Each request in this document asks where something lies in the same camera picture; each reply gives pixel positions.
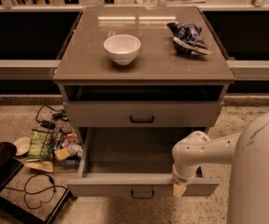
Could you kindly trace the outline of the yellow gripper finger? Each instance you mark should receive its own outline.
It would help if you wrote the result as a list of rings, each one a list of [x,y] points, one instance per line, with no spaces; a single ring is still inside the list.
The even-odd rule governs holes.
[[[173,186],[173,196],[177,198],[181,198],[187,190],[187,186],[185,184],[175,183]]]

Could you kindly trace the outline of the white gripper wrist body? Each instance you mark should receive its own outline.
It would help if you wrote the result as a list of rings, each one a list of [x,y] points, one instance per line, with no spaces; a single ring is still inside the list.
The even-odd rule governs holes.
[[[179,184],[189,185],[196,176],[197,166],[180,165],[174,163],[172,166],[172,175]]]

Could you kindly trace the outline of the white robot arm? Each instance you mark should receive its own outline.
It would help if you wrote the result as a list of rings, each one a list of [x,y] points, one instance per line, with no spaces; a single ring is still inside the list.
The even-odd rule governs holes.
[[[227,224],[269,224],[269,112],[220,139],[194,132],[174,145],[172,157],[173,178],[184,185],[203,163],[230,163]]]

